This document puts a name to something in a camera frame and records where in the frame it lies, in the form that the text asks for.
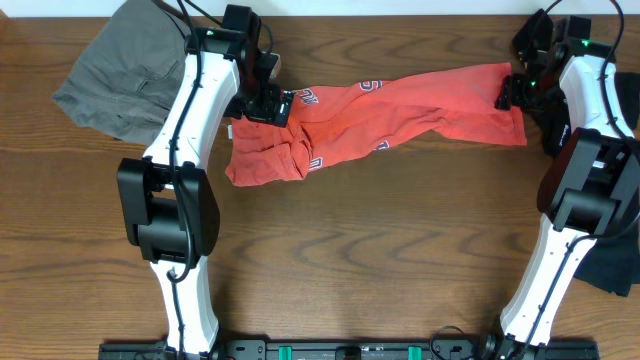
printed logo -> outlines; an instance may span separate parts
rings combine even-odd
[[[562,130],[562,136],[560,137],[560,146],[564,143],[564,138],[567,136],[567,130],[569,130],[569,125],[564,125],[564,130]]]
[[[318,103],[318,98],[313,94],[313,91],[311,91],[311,89],[309,88],[297,90],[296,95],[300,97],[300,101],[302,101],[302,103],[305,105]]]
[[[385,140],[385,141],[383,141],[383,142],[382,142],[382,144],[380,144],[380,145],[376,146],[376,148],[375,148],[375,149],[373,149],[373,151],[376,151],[376,150],[384,150],[384,149],[388,149],[388,148],[390,148],[390,147],[391,147],[391,146],[389,146],[389,142],[388,142],[387,140]]]
[[[309,163],[309,171],[317,170],[322,167],[322,158],[315,158]]]
[[[360,89],[364,91],[377,90],[377,89],[380,89],[381,87],[382,87],[382,80],[360,82]]]

wooden surface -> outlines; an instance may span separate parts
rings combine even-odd
[[[524,17],[269,18],[287,88],[512,61]],[[167,331],[157,280],[125,237],[122,157],[143,147],[81,129],[50,100],[105,19],[12,20],[0,38],[0,357],[90,359],[105,340]],[[615,18],[598,18],[612,41]],[[640,71],[640,18],[620,70]],[[221,326],[278,338],[480,334],[515,292],[534,247],[551,160],[527,147],[435,133],[314,172],[234,188],[218,134],[209,179],[222,212],[210,257]],[[638,359],[640,288],[620,298],[574,281],[554,336],[594,337],[605,359]]]

crumpled red fabric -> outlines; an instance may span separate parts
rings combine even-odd
[[[236,186],[303,180],[310,171],[402,144],[428,130],[449,139],[526,145],[522,112],[497,110],[511,65],[490,64],[313,86],[296,92],[286,128],[233,120],[226,174]]]

white backdrop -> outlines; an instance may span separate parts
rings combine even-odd
[[[213,15],[227,3],[251,6],[260,16],[532,14],[552,0],[193,0]],[[10,17],[111,16],[124,0],[0,0]],[[175,0],[165,0],[177,7]],[[640,14],[640,0],[619,0],[625,14]],[[612,14],[608,0],[564,0],[555,14]]]

green strip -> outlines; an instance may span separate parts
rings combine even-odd
[[[291,350],[291,346],[281,346],[278,349],[278,359],[279,360],[291,360],[293,351]]]
[[[422,360],[422,348],[409,346],[409,360]]]

